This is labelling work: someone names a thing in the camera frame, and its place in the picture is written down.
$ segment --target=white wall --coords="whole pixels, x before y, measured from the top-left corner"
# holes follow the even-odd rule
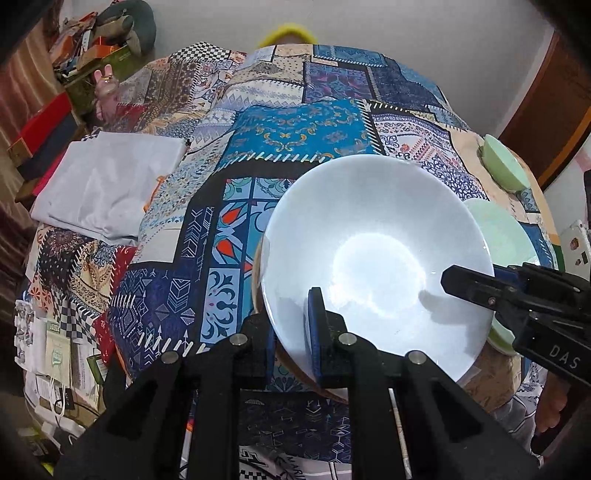
[[[544,190],[559,235],[575,221],[585,221],[587,218],[587,200],[583,183],[583,172],[587,170],[591,170],[591,137]]]
[[[104,4],[72,0],[75,14]],[[285,22],[377,50],[432,78],[481,134],[498,133],[547,35],[530,0],[149,0],[156,56],[197,41],[252,51]]]

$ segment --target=light green bowl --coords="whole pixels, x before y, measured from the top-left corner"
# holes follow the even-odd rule
[[[522,265],[524,262],[540,264],[530,237],[507,210],[496,203],[481,199],[465,200],[464,205],[478,224],[495,265],[507,267]],[[493,318],[488,343],[505,355],[517,355],[513,350],[513,340],[513,332]]]
[[[491,177],[508,192],[521,192],[531,187],[525,170],[511,151],[492,135],[484,137],[482,162]]]

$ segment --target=person's hand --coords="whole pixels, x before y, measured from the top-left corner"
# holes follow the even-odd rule
[[[546,384],[535,412],[535,426],[539,433],[554,428],[560,421],[560,412],[566,406],[569,383],[548,372]]]

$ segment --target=red pattern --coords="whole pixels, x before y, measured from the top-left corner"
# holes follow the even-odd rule
[[[113,274],[111,278],[111,295],[117,290],[119,282],[125,275],[129,263],[134,257],[136,247],[119,247],[115,252],[115,263],[113,264]],[[109,365],[111,356],[115,352],[115,341],[111,334],[111,327],[107,321],[107,314],[101,314],[92,324],[95,328],[96,343],[99,346],[100,355],[103,363]]]

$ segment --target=plush toy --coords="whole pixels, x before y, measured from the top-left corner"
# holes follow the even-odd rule
[[[105,73],[95,70],[96,117],[110,124],[116,117],[119,102],[119,80],[113,75],[111,65],[105,65]]]
[[[124,0],[112,4],[98,17],[93,38],[125,40],[131,53],[142,57],[154,48],[156,23],[152,8],[143,0]]]

